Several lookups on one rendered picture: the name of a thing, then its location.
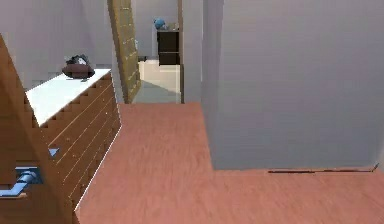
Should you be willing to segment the black shelf cabinet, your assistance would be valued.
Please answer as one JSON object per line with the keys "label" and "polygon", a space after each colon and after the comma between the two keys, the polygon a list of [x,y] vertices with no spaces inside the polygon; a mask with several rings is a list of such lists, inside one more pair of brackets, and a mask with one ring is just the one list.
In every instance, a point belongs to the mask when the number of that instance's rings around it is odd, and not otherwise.
{"label": "black shelf cabinet", "polygon": [[160,65],[179,65],[179,32],[158,31],[158,58]]}

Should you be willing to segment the tan wooden room door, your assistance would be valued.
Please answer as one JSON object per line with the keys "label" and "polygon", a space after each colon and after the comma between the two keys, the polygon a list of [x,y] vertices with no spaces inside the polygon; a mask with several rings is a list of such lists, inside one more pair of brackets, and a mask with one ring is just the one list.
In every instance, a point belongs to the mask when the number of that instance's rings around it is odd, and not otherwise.
{"label": "tan wooden room door", "polygon": [[107,0],[123,99],[134,101],[141,87],[131,0]]}

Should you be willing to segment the brown white-topped chest of drawers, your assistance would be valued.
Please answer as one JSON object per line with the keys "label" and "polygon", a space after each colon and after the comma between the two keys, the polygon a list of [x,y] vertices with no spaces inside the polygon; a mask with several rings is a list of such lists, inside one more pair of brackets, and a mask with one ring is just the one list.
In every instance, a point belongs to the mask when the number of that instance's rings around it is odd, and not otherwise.
{"label": "brown white-topped chest of drawers", "polygon": [[59,180],[76,207],[92,178],[90,163],[111,145],[119,128],[112,72],[86,79],[59,75],[26,92]]}

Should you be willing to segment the dark brown bowl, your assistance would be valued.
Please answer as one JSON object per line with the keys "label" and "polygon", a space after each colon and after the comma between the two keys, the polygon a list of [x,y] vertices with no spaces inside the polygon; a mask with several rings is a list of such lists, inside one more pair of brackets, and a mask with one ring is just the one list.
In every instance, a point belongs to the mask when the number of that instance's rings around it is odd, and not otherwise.
{"label": "dark brown bowl", "polygon": [[84,64],[68,64],[62,69],[62,72],[73,79],[87,79],[95,74],[89,65]]}

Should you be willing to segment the black and white crumpled object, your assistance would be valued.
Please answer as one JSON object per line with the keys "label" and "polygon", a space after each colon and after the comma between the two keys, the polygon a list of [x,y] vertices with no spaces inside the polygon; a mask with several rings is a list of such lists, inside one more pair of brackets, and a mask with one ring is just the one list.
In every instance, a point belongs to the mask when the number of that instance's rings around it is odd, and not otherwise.
{"label": "black and white crumpled object", "polygon": [[67,64],[83,64],[88,65],[89,60],[85,54],[75,55],[66,60]]}

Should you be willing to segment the brown wooden room door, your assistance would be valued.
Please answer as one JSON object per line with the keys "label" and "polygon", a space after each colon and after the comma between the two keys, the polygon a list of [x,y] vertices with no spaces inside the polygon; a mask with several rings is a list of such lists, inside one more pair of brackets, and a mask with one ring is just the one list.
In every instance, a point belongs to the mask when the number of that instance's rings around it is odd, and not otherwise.
{"label": "brown wooden room door", "polygon": [[0,224],[79,224],[59,192],[48,145],[0,35],[0,190],[16,182],[16,167],[38,167],[43,183],[29,185],[19,197],[0,198]]}

